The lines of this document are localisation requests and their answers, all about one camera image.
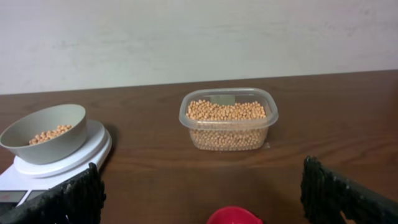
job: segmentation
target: clear plastic container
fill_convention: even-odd
[[[191,101],[206,100],[220,105],[258,102],[265,118],[244,120],[195,120],[187,116]],[[180,122],[189,128],[193,144],[203,150],[242,151],[264,144],[268,127],[278,120],[278,109],[271,95],[257,88],[219,88],[188,94],[180,108]]]

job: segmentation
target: wall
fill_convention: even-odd
[[[3,0],[0,94],[398,68],[396,0]]]

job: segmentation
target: wooden table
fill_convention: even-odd
[[[182,98],[241,86],[275,99],[279,120],[270,128],[270,148],[195,149],[178,121]],[[398,201],[398,71],[0,96],[0,129],[62,103],[83,105],[112,135],[102,169],[102,223],[205,223],[226,205],[267,223],[308,223],[299,201],[307,155]],[[0,150],[0,172],[12,159]]]

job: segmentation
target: white scale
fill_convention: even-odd
[[[112,138],[98,121],[88,120],[87,131],[84,145],[57,162],[35,165],[16,156],[0,175],[0,204],[18,206],[86,170],[90,162],[99,169],[111,150]]]

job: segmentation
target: red bowl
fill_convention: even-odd
[[[228,206],[212,214],[206,224],[262,224],[262,221],[244,208]]]

